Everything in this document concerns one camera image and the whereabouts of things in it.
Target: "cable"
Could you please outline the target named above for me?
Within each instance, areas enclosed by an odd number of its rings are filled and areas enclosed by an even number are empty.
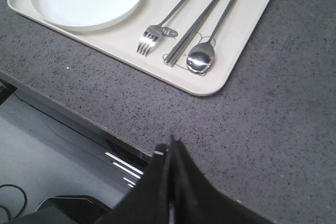
[[[0,188],[3,188],[3,187],[14,187],[16,189],[19,189],[21,191],[21,193],[23,194],[23,198],[24,198],[23,206],[22,206],[21,210],[19,211],[19,213],[14,218],[12,218],[12,215],[11,215],[10,211],[8,210],[8,208],[0,205],[0,208],[4,209],[6,211],[8,220],[16,219],[17,217],[19,217],[22,214],[22,212],[25,210],[25,208],[27,206],[27,195],[26,195],[25,191],[23,191],[23,189],[19,186],[12,185],[12,184],[0,185]]]
[[[5,207],[5,206],[2,206],[2,205],[0,205],[0,208],[4,209],[6,211],[8,220],[11,220],[12,219],[12,215],[11,215],[10,211],[8,210],[8,208]]]

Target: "gray speckled countertop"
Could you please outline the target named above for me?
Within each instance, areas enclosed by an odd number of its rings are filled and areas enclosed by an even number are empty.
[[[174,133],[215,187],[277,223],[334,224],[335,3],[271,0],[225,86],[198,98],[0,0],[0,78],[147,153]]]

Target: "floor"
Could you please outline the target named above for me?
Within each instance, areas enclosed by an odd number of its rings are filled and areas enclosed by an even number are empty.
[[[15,184],[27,194],[22,215],[59,195],[89,195],[113,207],[141,172],[104,147],[21,101],[15,93],[0,105],[0,185]],[[0,205],[12,215],[23,197],[15,188],[0,188]],[[7,222],[0,209],[0,223]]]

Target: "tray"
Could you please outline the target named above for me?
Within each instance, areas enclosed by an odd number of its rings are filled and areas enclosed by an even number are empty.
[[[174,37],[176,34],[167,29],[167,31],[170,31],[170,34],[167,34],[168,37],[163,39],[147,57],[136,53],[139,38],[148,25],[159,23],[178,1],[142,0],[133,14],[123,22],[103,30],[90,32],[66,31],[47,23],[34,10],[30,0],[8,0],[8,5],[21,15],[188,93],[193,95],[213,94],[225,84],[269,0],[238,0],[236,2],[215,37],[216,62],[204,76],[198,76],[186,69],[186,54],[195,44],[199,41],[203,42],[211,34],[229,0],[220,0],[174,67],[166,66],[163,63],[164,57],[211,0],[189,0],[165,24],[166,27],[176,31],[178,36]]]

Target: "spoon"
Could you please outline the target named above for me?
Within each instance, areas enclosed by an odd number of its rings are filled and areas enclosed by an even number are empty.
[[[221,18],[219,19],[215,29],[209,37],[209,40],[204,43],[199,43],[194,46],[187,56],[187,67],[195,74],[204,74],[215,61],[215,50],[211,45],[211,41],[218,32],[221,24],[226,18],[227,14],[235,4],[236,0],[230,0],[226,6]]]

